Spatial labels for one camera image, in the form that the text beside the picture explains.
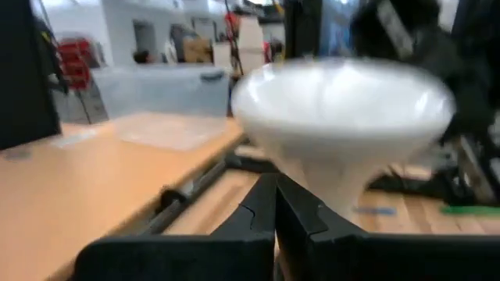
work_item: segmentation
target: white funnel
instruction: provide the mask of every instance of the white funnel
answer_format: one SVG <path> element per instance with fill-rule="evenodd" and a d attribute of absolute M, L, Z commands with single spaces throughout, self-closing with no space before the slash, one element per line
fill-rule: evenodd
<path fill-rule="evenodd" d="M 346 219 L 372 177 L 440 137 L 455 111 L 437 78 L 355 59 L 264 66 L 232 105 L 277 167 Z"/>

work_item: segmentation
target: laboratory room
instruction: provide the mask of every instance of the laboratory room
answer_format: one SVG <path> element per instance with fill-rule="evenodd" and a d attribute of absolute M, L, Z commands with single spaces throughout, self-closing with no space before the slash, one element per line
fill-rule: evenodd
<path fill-rule="evenodd" d="M 500 279 L 500 0 L 0 3 L 1 281 Z"/>

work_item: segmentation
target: wooden tabletop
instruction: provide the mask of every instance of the wooden tabletop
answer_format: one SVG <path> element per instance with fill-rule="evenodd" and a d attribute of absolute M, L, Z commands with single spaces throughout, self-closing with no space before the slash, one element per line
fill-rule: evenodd
<path fill-rule="evenodd" d="M 123 141 L 112 123 L 63 131 L 0 154 L 2 281 L 65 279 L 85 245 L 130 231 L 163 186 L 181 185 L 242 137 L 230 119 L 191 151 Z"/>
<path fill-rule="evenodd" d="M 406 173 L 429 175 L 428 170 L 420 167 L 408 167 Z M 226 172 L 165 234 L 210 234 L 236 209 L 258 178 L 254 173 Z M 439 211 L 442 205 L 441 201 L 425 197 L 367 191 L 359 199 L 358 206 L 395 208 L 396 215 L 356 214 L 352 222 L 366 231 L 378 233 L 500 235 L 498 217 L 443 215 Z"/>

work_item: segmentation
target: transparent container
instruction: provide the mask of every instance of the transparent container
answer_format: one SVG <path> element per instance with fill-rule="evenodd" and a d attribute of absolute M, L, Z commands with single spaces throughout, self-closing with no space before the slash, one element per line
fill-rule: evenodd
<path fill-rule="evenodd" d="M 190 150 L 226 125 L 229 76 L 203 65 L 92 70 L 105 109 L 125 141 Z"/>

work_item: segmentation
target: green object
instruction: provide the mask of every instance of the green object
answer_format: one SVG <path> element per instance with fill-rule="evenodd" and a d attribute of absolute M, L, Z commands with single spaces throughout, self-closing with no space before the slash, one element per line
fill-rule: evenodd
<path fill-rule="evenodd" d="M 500 208 L 486 206 L 444 206 L 441 213 L 446 215 L 498 215 Z"/>

